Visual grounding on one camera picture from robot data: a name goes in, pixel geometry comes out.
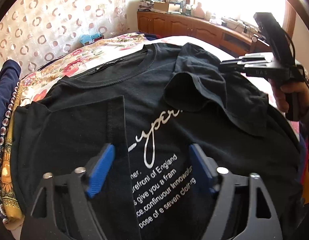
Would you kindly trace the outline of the person's right hand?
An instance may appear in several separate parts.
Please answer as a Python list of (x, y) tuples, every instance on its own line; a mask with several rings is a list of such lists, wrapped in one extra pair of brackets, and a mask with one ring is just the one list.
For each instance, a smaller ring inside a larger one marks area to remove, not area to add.
[(298, 121), (301, 121), (309, 111), (309, 89), (304, 82), (289, 82), (279, 87), (279, 85), (272, 79), (268, 80), (273, 91), (275, 102), (278, 110), (283, 113), (288, 113), (289, 104), (286, 96), (288, 94), (297, 95), (298, 103)]

